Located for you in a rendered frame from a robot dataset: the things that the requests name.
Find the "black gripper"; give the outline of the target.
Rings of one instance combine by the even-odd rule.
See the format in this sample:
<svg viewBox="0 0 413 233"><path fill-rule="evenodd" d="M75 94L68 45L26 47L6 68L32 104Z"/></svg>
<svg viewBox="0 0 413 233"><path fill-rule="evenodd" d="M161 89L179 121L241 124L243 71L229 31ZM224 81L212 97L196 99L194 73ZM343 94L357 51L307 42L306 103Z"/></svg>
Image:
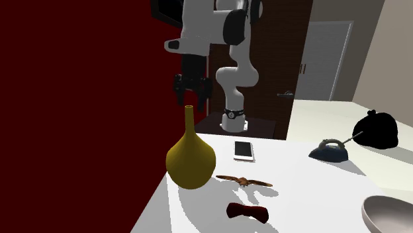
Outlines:
<svg viewBox="0 0 413 233"><path fill-rule="evenodd" d="M177 104L184 105L186 89L197 91L197 111L204 111L205 103L212 95L211 79L205 77L207 57L183 54L181 57L181 73L174 76L174 91L177 96Z"/></svg>

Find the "yellow long-necked vase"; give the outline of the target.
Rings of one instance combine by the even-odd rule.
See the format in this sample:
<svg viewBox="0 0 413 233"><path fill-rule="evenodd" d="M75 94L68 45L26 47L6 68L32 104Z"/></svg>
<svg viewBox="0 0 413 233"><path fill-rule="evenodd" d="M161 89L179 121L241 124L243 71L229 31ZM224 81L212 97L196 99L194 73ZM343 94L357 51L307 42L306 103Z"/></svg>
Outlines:
<svg viewBox="0 0 413 233"><path fill-rule="evenodd" d="M216 167L213 148L195 132L193 106L185 106L185 133L168 151L165 166L172 181L184 189L198 189Z"/></svg>

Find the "white smartphone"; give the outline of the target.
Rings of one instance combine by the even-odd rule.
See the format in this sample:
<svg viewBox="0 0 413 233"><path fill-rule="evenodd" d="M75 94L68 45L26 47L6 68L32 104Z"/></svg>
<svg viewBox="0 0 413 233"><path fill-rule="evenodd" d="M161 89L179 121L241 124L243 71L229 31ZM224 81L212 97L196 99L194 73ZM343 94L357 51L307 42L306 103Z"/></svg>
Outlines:
<svg viewBox="0 0 413 233"><path fill-rule="evenodd" d="M253 148L251 142L234 142L234 159L248 162L254 161Z"/></svg>

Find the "brown bird figure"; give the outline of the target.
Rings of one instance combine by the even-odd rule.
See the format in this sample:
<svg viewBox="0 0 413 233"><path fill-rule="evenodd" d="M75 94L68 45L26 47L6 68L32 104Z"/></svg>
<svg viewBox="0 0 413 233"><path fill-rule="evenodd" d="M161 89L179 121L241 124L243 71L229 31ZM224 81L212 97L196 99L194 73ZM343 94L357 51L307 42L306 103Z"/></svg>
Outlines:
<svg viewBox="0 0 413 233"><path fill-rule="evenodd" d="M217 175L216 178L219 179L225 179L229 181L235 181L238 183L241 187L246 187L248 185L260 185L264 187L272 187L273 185L270 183L266 183L263 181L257 181L253 179L246 179L245 177L233 177L233 176L228 176L228 175Z"/></svg>

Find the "dark brown wooden door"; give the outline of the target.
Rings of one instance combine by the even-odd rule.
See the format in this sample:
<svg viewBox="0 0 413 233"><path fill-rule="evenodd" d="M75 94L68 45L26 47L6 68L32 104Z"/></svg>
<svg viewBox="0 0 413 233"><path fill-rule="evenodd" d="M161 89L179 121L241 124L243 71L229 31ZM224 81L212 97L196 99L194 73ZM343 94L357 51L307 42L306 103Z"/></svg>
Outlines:
<svg viewBox="0 0 413 233"><path fill-rule="evenodd" d="M252 25L250 60L259 73L254 87L241 87L248 129L243 137L287 137L298 71L313 0L261 0Z"/></svg>

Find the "dark red bow tie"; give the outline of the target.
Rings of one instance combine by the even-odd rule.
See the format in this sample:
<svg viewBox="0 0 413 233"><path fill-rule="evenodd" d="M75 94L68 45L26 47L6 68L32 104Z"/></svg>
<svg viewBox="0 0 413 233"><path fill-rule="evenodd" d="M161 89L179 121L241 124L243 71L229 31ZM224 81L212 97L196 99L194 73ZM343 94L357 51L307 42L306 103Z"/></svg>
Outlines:
<svg viewBox="0 0 413 233"><path fill-rule="evenodd" d="M265 224L269 220L269 213L265 207L246 206L239 203L229 203L226 208L228 218L237 216L251 216L261 223Z"/></svg>

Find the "grey door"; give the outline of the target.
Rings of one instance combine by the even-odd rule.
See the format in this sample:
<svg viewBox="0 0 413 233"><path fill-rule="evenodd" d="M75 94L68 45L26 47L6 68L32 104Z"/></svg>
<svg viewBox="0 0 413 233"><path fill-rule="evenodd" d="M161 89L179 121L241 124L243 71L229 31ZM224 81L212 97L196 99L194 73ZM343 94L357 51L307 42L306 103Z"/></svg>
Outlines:
<svg viewBox="0 0 413 233"><path fill-rule="evenodd" d="M353 21L318 21L309 23L295 99L331 101Z"/></svg>

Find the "dark blue clothes iron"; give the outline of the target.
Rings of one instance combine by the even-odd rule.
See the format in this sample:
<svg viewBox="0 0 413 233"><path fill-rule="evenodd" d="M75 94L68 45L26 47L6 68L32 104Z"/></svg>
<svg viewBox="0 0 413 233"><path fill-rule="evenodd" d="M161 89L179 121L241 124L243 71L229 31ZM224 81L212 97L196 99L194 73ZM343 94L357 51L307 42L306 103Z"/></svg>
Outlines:
<svg viewBox="0 0 413 233"><path fill-rule="evenodd" d="M337 139L324 139L319 143L318 147L313 149L311 153L309 153L309 157L320 160L322 162L333 162L333 163L341 163L348 161L348 152L345 148L345 143L353 140L355 137L362 134L363 131L357 133L356 135L348 138L345 141L339 141Z"/></svg>

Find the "grey bowl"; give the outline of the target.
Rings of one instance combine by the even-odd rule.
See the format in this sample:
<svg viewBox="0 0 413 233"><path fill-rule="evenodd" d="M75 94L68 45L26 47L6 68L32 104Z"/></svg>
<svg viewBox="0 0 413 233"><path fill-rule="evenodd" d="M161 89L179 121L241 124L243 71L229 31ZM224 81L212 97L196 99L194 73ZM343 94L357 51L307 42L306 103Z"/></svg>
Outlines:
<svg viewBox="0 0 413 233"><path fill-rule="evenodd" d="M362 219L370 233L413 233L413 204L388 196L367 197Z"/></svg>

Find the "black wall picture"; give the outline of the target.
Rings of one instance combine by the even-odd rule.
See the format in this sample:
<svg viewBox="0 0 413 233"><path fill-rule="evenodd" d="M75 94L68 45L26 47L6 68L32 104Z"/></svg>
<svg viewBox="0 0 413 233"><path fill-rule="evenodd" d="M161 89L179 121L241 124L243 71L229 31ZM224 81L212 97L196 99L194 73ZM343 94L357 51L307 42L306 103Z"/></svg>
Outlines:
<svg viewBox="0 0 413 233"><path fill-rule="evenodd" d="M151 15L163 23L182 28L183 3L184 0L150 0Z"/></svg>

